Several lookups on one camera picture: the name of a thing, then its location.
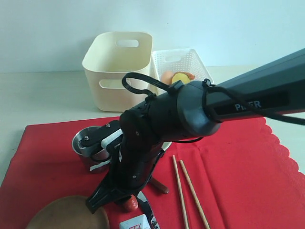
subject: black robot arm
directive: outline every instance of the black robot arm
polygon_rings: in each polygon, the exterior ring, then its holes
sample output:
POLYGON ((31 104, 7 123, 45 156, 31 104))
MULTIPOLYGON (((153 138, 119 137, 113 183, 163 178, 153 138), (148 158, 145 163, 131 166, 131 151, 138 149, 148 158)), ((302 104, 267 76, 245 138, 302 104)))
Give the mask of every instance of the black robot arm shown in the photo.
POLYGON ((214 134, 221 122, 257 116, 305 125, 282 114, 305 111, 305 49, 219 85, 209 80, 178 81, 167 86, 149 76, 128 73, 122 84, 145 101, 120 116, 120 145, 111 151, 109 173, 86 203, 98 207, 137 195, 162 157, 164 142, 181 142, 214 134), (127 84, 140 79, 167 92, 159 96, 127 84))

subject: table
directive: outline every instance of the table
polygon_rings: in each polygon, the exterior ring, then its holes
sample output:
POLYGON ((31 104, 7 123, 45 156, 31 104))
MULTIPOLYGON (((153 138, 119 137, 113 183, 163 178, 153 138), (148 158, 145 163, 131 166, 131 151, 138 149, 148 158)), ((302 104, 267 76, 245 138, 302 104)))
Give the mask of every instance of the table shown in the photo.
MULTIPOLYGON (((257 66, 215 66, 208 71, 216 83, 257 66)), ((93 103, 84 72, 0 74, 0 182, 27 125, 119 116, 93 103)), ((305 113, 293 116, 305 117, 305 113)), ((267 119, 281 144, 305 173, 305 128, 267 119)))

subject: wooden plate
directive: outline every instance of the wooden plate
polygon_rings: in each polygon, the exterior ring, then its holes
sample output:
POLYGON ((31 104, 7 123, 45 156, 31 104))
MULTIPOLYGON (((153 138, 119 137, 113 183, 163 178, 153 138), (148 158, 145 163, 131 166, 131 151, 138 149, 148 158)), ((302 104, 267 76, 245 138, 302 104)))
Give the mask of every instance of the wooden plate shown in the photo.
POLYGON ((26 229, 109 229, 105 210, 92 214, 85 200, 82 196, 60 198, 40 210, 26 229))

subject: red cloth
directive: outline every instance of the red cloth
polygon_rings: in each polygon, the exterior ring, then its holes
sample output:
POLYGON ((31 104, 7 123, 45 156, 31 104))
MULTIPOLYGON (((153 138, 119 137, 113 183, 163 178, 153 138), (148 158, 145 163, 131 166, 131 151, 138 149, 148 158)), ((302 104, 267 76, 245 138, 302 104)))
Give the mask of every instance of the red cloth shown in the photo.
MULTIPOLYGON (((86 172, 71 141, 79 130, 112 119, 26 127, 0 188, 0 228, 25 228, 52 201, 90 195, 105 172, 86 172)), ((184 228, 173 154, 184 161, 212 229, 305 228, 305 176, 264 118, 223 123, 216 134, 200 142, 170 146, 153 174, 170 193, 160 194, 149 184, 143 190, 163 229, 184 228)), ((179 163, 178 168, 189 226, 202 229, 179 163)), ((142 214, 140 209, 125 213, 113 203, 104 208, 111 229, 142 214)))

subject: chopsticks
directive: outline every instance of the chopsticks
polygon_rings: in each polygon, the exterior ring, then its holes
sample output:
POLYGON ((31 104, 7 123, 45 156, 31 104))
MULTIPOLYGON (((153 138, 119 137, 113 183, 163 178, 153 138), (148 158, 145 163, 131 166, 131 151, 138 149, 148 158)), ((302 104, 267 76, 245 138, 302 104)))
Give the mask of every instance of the chopsticks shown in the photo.
MULTIPOLYGON (((187 220, 187 215, 186 215, 186 210, 185 210, 185 203, 184 203, 184 198, 183 198, 183 193, 182 193, 182 187, 181 187, 181 182, 180 182, 180 177, 179 177, 179 172, 178 172, 178 166, 177 166, 177 163, 176 163, 176 157, 175 155, 173 155, 173 164, 174 164, 174 168, 175 168, 175 173, 176 173, 176 179, 177 179, 177 183, 178 183, 178 189, 179 189, 179 195, 180 195, 180 202, 181 202, 181 206, 182 206, 182 212, 183 212, 183 219, 184 219, 184 226, 185 226, 185 229, 188 229, 189 226, 188 226, 188 220, 187 220)), ((196 206, 197 206, 197 209, 199 211, 199 214, 200 214, 200 217, 203 221, 203 224, 205 226, 206 229, 210 229, 210 226, 208 224, 208 221, 206 220, 206 217, 204 215, 204 212, 203 212, 203 209, 200 205, 200 202, 199 202, 199 199, 196 195, 196 192, 195 192, 195 189, 192 185, 192 182, 191 182, 191 179, 188 175, 188 172, 184 166, 184 163, 182 160, 180 160, 180 165, 182 167, 182 170, 183 170, 183 173, 184 173, 184 176, 187 180, 187 183, 188 183, 188 186, 191 190, 191 193, 192 193, 192 196, 195 200, 195 203, 196 203, 196 206)))
POLYGON ((180 177, 179 177, 179 172, 178 172, 178 167, 177 167, 175 155, 173 155, 173 165, 175 167, 176 179, 177 179, 177 183, 178 183, 180 202, 181 202, 182 213, 183 213, 183 220, 184 220, 184 228, 188 229, 189 228, 189 224, 188 224, 188 221, 187 221, 187 215, 186 215, 186 210, 185 210, 185 203, 184 203, 182 187, 181 187, 181 182, 180 182, 180 177))

